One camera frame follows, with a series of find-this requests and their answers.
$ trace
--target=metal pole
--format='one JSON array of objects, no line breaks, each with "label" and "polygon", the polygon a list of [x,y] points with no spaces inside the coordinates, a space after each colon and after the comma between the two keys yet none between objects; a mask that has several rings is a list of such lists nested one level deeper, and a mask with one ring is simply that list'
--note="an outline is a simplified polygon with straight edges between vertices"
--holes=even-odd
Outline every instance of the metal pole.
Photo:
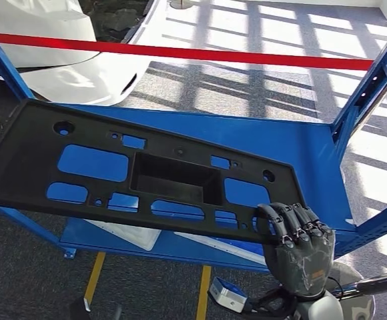
[{"label": "metal pole", "polygon": [[342,288],[336,288],[332,294],[337,299],[345,300],[363,295],[377,295],[387,292],[387,273],[358,282],[348,283]]}]

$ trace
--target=blue metal rack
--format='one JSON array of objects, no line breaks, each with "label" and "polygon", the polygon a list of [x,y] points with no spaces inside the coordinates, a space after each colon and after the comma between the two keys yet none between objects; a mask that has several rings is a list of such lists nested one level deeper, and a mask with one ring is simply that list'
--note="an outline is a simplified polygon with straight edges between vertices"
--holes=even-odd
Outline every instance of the blue metal rack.
[{"label": "blue metal rack", "polygon": [[[1,48],[0,75],[17,98],[33,97],[32,92]],[[339,170],[349,138],[361,128],[385,92],[387,46],[331,124],[94,105],[65,106],[165,129],[290,163],[295,168],[306,202],[323,222],[336,230],[336,256],[342,256],[387,234],[387,209],[360,226],[349,222],[352,216]],[[284,141],[284,148],[280,147],[281,141]],[[241,197],[249,196],[249,190],[238,192]],[[65,190],[57,190],[52,198],[58,199],[58,195],[61,194],[65,194]],[[76,248],[82,248],[255,271],[267,270],[263,265],[194,243],[170,231],[163,231],[153,250],[144,251],[82,219],[68,219],[62,236],[58,238],[15,209],[0,207],[0,213],[63,249],[64,256],[67,258],[73,258]]]}]

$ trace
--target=blue shelf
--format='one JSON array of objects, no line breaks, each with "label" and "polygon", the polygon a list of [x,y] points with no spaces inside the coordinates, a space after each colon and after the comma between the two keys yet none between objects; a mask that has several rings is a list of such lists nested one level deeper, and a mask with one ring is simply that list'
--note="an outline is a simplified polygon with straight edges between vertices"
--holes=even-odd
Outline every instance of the blue shelf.
[{"label": "blue shelf", "polygon": [[[67,106],[289,163],[295,168],[306,202],[321,220],[340,231],[355,231],[355,226],[347,222],[352,217],[329,125],[118,107]],[[247,191],[238,192],[248,197]]]},{"label": "blue shelf", "polygon": [[85,220],[70,218],[60,242],[64,247],[76,249],[98,250],[268,272],[268,268],[265,265],[202,245],[175,235],[171,231],[162,231],[152,250],[146,251]]}]

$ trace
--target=yellow floor marking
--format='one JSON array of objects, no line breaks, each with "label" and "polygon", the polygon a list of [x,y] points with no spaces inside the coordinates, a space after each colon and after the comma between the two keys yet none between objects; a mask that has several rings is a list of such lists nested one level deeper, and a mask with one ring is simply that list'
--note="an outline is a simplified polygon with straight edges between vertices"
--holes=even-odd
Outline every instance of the yellow floor marking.
[{"label": "yellow floor marking", "polygon": [[103,266],[103,262],[104,261],[105,255],[106,253],[104,252],[98,252],[98,256],[96,257],[96,262],[95,262],[95,266],[93,267],[93,270],[90,275],[90,280],[89,281],[89,285],[87,286],[87,289],[85,290],[85,294],[84,296],[84,298],[86,299],[87,302],[89,303],[89,306],[92,305],[93,295],[96,290],[96,286],[99,279],[100,272],[101,271],[101,267]]},{"label": "yellow floor marking", "polygon": [[205,320],[206,314],[207,291],[209,286],[209,278],[211,276],[211,267],[204,265],[203,267],[203,275],[201,276],[201,286],[200,287],[200,295],[198,296],[198,307],[197,308],[197,320]]}]

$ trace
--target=red stripe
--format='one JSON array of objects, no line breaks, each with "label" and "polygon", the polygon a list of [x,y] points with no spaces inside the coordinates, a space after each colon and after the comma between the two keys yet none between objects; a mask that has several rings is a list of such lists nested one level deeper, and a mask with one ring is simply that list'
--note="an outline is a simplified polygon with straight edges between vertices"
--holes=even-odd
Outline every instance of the red stripe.
[{"label": "red stripe", "polygon": [[373,60],[305,57],[298,55],[269,55],[264,53],[217,51],[203,49],[183,49],[171,47],[152,47],[148,45],[127,45],[82,40],[32,37],[27,35],[7,35],[0,33],[0,43],[31,45],[58,49],[125,53],[129,55],[149,55],[194,60],[228,61],[254,63],[260,65],[289,65],[294,67],[368,70]]}]

